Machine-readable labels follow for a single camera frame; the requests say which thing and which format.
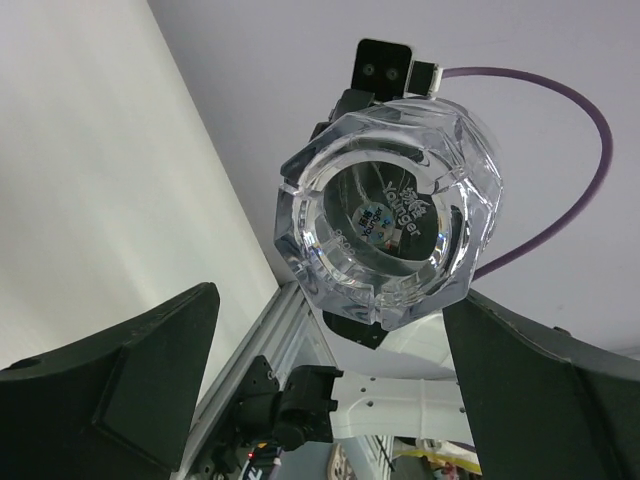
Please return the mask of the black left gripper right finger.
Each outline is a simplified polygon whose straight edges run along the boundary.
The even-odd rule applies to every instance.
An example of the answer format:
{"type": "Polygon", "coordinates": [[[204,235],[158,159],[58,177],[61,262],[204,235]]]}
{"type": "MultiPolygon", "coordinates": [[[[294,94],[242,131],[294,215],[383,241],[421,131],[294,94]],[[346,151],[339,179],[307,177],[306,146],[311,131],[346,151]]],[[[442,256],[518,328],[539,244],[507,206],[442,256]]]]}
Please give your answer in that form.
{"type": "Polygon", "coordinates": [[[637,360],[477,292],[443,315],[484,478],[638,478],[637,360]]]}

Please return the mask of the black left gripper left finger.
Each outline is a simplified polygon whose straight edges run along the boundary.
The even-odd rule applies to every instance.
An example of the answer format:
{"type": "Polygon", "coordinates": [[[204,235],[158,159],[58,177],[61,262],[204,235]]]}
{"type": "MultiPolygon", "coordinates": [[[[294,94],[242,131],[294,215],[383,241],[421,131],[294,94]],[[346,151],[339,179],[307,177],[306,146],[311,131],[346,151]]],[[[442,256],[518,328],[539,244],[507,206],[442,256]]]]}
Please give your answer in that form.
{"type": "Polygon", "coordinates": [[[4,479],[167,479],[181,466],[220,296],[200,283],[1,371],[4,479]]]}

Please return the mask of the clear glass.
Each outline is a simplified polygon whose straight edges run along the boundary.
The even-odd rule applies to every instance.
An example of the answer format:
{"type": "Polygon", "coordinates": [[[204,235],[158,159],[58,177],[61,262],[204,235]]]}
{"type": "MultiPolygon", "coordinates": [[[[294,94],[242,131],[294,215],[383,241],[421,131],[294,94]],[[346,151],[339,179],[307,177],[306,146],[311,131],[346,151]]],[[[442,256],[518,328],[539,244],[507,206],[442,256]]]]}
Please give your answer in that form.
{"type": "Polygon", "coordinates": [[[274,244],[310,302],[388,331],[467,296],[503,194],[487,126],[436,98],[341,116],[281,176],[274,244]]]}

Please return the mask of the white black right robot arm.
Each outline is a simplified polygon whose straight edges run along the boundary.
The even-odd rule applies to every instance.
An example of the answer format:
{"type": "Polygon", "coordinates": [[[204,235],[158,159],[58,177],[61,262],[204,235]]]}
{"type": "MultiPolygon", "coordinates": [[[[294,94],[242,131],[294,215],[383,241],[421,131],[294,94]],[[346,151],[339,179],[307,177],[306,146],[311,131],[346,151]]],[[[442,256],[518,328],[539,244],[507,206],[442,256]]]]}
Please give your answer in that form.
{"type": "Polygon", "coordinates": [[[216,417],[197,466],[210,479],[236,470],[238,448],[250,452],[243,479],[267,479],[280,455],[310,442],[370,437],[384,460],[424,457],[479,473],[458,384],[453,380],[368,377],[332,366],[301,365],[280,381],[270,362],[253,358],[216,417]]]}

